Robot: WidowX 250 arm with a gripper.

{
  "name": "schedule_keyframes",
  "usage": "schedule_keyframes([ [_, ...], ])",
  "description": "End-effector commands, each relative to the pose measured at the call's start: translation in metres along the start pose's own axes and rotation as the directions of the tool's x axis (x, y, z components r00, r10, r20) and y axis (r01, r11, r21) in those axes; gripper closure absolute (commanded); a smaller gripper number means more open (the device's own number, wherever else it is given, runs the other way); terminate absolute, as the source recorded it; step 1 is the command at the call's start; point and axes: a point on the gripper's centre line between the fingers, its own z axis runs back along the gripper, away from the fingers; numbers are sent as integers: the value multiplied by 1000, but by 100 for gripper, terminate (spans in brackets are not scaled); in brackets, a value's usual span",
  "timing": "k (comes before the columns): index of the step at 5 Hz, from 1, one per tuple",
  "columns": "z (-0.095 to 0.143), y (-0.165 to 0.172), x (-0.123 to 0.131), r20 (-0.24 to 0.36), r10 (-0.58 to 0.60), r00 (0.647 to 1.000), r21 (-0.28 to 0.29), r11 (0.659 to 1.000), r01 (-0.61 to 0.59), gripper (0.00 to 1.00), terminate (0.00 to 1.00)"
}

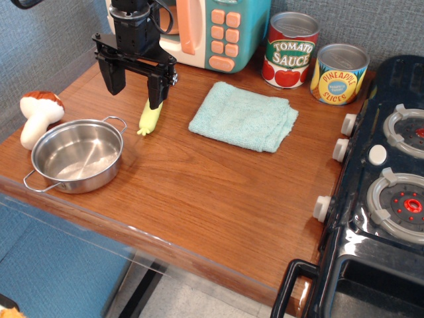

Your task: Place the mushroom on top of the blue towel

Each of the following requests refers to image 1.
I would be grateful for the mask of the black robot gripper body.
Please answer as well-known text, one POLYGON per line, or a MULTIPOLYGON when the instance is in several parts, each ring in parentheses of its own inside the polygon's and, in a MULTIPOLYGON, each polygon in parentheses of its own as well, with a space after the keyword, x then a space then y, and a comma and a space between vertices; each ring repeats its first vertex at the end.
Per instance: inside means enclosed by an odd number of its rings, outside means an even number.
POLYGON ((144 76, 159 71, 175 85, 176 59, 160 46, 160 37, 174 25, 170 8, 163 1, 111 1, 107 8, 114 33, 93 35, 97 61, 114 62, 144 76))

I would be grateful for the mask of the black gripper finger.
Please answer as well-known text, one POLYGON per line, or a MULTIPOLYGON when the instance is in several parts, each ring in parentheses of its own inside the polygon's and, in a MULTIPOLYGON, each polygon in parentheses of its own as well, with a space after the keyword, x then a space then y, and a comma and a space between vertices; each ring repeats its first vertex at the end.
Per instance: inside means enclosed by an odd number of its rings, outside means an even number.
POLYGON ((168 74, 150 74, 148 76, 148 99, 151 109, 159 108, 168 98, 170 76, 168 74))
POLYGON ((99 68, 107 90, 112 95, 117 95, 126 86, 125 69, 114 62, 99 60, 99 68))

